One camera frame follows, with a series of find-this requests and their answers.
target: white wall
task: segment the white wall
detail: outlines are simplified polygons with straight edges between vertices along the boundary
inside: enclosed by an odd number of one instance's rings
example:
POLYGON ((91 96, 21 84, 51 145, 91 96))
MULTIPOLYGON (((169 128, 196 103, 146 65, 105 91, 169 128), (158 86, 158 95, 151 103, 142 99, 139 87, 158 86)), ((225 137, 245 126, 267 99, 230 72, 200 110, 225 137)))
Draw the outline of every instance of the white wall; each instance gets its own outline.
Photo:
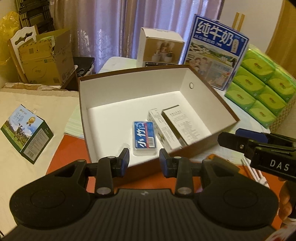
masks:
POLYGON ((241 32, 265 52, 272 39, 282 0, 225 0, 220 22, 231 27, 236 12, 245 14, 241 32))
MULTIPOLYGON (((15 0, 0 0, 0 18, 3 18, 10 11, 17 11, 15 0)), ((19 82, 17 70, 12 59, 10 59, 6 65, 0 65, 0 88, 2 88, 6 82, 19 82)))

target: orange mat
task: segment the orange mat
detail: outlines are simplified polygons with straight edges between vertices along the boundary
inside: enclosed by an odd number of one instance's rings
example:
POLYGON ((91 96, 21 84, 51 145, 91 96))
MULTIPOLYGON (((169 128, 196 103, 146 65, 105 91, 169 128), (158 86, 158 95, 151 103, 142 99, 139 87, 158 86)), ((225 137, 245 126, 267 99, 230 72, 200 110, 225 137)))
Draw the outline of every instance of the orange mat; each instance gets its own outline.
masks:
MULTIPOLYGON (((77 159, 85 159, 89 163, 89 157, 87 154, 85 141, 76 137, 69 135, 64 135, 51 163, 47 170, 47 173, 51 173, 77 159)), ((251 178, 251 175, 247 168, 239 166, 241 169, 244 169, 247 175, 251 178)), ((280 182, 276 176, 273 176, 268 173, 263 173, 266 177, 270 189, 275 192, 278 196, 279 191, 283 185, 283 182, 280 182)), ((94 192, 95 178, 90 177, 87 185, 88 192, 94 192)), ((157 189, 157 188, 170 188, 174 191, 176 184, 175 178, 164 178, 162 173, 156 173, 149 177, 143 178, 141 180, 131 182, 125 185, 118 186, 116 188, 139 188, 139 189, 157 189)), ((194 188, 195 190, 201 187, 200 178, 194 177, 194 188)), ((281 225, 281 220, 278 216, 275 217, 273 222, 273 227, 279 229, 281 225)))

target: curtain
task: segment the curtain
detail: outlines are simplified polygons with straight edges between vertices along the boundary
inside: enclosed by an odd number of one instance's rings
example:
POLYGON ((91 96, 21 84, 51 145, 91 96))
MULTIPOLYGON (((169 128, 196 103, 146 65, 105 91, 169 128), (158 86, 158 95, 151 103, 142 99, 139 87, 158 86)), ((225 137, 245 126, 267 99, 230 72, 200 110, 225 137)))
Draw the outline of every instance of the curtain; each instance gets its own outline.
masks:
POLYGON ((50 0, 56 29, 70 28, 73 56, 136 58, 140 27, 178 32, 188 40, 193 15, 217 19, 222 0, 50 0))

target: open cardboard box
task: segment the open cardboard box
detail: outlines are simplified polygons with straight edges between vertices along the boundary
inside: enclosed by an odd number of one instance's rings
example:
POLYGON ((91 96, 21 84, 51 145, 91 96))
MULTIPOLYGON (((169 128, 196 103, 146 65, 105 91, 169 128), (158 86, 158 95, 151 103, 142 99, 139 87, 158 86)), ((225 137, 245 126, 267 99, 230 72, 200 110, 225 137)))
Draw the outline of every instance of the open cardboard box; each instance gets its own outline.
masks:
POLYGON ((117 156, 130 146, 129 166, 158 158, 133 155, 132 123, 147 120, 148 111, 180 105, 200 132, 200 140, 172 153, 194 157, 217 144, 219 133, 239 119, 226 102, 189 65, 125 69, 80 78, 84 137, 91 162, 117 156))

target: blue label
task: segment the blue label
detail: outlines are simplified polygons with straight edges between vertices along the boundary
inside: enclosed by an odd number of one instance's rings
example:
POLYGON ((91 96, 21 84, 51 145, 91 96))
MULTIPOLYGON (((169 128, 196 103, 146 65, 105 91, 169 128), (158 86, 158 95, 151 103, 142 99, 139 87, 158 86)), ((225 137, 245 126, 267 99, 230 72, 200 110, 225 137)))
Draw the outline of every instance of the blue label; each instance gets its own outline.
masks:
POLYGON ((246 47, 248 38, 215 21, 196 16, 192 38, 214 45, 236 56, 246 47))
POLYGON ((136 148, 156 148, 152 122, 134 122, 134 136, 136 148))

